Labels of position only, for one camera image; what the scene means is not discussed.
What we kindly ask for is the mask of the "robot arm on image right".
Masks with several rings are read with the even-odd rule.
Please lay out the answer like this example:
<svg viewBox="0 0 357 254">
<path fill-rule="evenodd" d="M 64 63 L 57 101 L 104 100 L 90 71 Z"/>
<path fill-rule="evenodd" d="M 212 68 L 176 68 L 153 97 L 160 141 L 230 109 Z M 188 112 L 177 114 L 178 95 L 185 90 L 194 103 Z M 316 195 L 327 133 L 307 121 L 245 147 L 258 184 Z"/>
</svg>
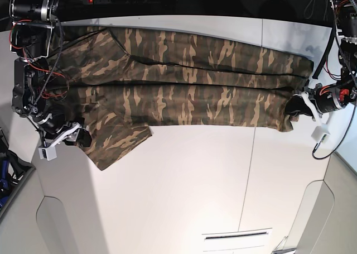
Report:
<svg viewBox="0 0 357 254">
<path fill-rule="evenodd" d="M 307 105 L 300 91 L 287 103 L 285 109 L 287 115 L 304 114 L 317 118 L 325 113 L 344 109 L 348 104 L 356 102 L 356 0 L 329 0 L 329 2 L 332 9 L 332 30 L 319 69 L 325 69 L 334 82 L 328 85 L 319 83 L 313 88 L 304 87 L 307 101 L 312 105 Z M 334 42 L 338 49 L 339 74 L 328 69 L 328 55 Z"/>
</svg>

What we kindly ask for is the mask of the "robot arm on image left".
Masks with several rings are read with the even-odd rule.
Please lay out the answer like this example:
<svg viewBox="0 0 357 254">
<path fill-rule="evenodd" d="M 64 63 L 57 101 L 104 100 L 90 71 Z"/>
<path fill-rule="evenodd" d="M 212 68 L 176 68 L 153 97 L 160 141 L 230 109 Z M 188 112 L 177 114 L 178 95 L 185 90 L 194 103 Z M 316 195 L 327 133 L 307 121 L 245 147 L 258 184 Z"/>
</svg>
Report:
<svg viewBox="0 0 357 254">
<path fill-rule="evenodd" d="M 62 51 L 56 53 L 53 65 L 47 58 L 55 29 L 59 29 L 60 42 L 64 41 L 62 25 L 57 17 L 59 0 L 10 0 L 10 51 L 17 54 L 12 97 L 12 109 L 20 117 L 29 119 L 40 134 L 41 144 L 48 147 L 59 142 L 66 145 L 90 146 L 91 136 L 84 120 L 70 121 L 62 108 L 51 101 L 46 93 L 50 80 L 62 77 L 55 70 Z"/>
</svg>

